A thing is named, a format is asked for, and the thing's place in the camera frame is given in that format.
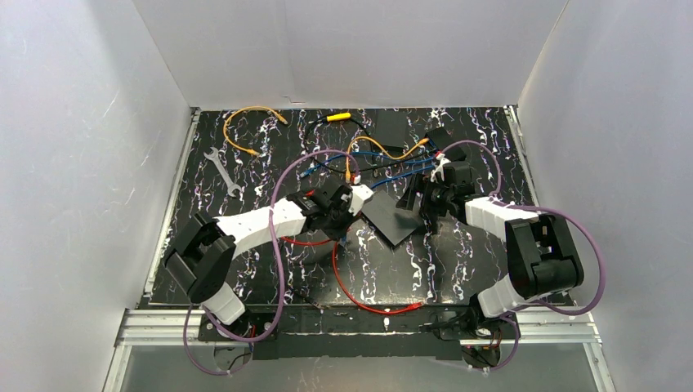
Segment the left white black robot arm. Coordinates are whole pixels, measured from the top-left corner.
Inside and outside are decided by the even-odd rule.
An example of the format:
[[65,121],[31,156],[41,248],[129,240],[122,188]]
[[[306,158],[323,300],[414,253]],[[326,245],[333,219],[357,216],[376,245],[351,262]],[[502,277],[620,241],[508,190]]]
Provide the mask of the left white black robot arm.
[[201,304],[222,324],[231,325],[246,308],[226,282],[231,262],[240,254],[271,243],[273,237],[295,237],[322,231],[345,236],[373,197],[367,185],[330,181],[302,190],[268,206],[233,216],[195,214],[170,242],[162,263],[193,304]]

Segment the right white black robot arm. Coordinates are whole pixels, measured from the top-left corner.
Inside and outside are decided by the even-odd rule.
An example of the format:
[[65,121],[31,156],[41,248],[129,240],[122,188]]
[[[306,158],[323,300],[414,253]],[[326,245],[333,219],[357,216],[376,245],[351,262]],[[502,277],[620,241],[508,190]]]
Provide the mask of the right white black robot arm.
[[530,301],[583,283],[584,271],[565,219],[502,207],[476,191],[465,162],[443,162],[416,174],[396,206],[431,220],[451,215],[499,238],[507,252],[507,274],[470,300],[477,321],[496,319]]

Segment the black pad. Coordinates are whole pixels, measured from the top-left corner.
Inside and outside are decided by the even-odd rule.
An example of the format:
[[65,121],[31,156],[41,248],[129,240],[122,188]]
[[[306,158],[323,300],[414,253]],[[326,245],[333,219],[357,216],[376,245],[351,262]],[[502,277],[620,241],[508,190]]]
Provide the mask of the black pad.
[[397,247],[424,227],[423,219],[418,214],[397,208],[395,199],[382,190],[373,194],[361,212],[392,247]]

